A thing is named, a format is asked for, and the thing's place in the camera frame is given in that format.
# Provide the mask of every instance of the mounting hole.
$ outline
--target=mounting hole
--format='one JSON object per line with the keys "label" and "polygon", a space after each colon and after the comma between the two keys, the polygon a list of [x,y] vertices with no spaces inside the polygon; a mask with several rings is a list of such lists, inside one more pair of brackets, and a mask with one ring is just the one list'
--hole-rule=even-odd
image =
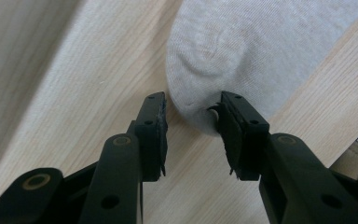
{"label": "mounting hole", "polygon": [[113,140],[113,144],[115,146],[125,146],[131,142],[131,139],[129,137],[118,137]]}
{"label": "mounting hole", "polygon": [[326,205],[332,208],[339,209],[342,207],[342,202],[338,198],[334,197],[333,195],[329,195],[329,194],[322,195],[322,201]]}
{"label": "mounting hole", "polygon": [[50,179],[51,177],[48,174],[33,175],[22,183],[22,188],[26,190],[40,189],[45,186]]}
{"label": "mounting hole", "polygon": [[120,199],[116,195],[109,195],[101,201],[101,207],[104,209],[112,209],[120,203]]}
{"label": "mounting hole", "polygon": [[278,137],[278,141],[282,144],[293,146],[297,143],[296,139],[287,136],[287,135],[281,135]]}

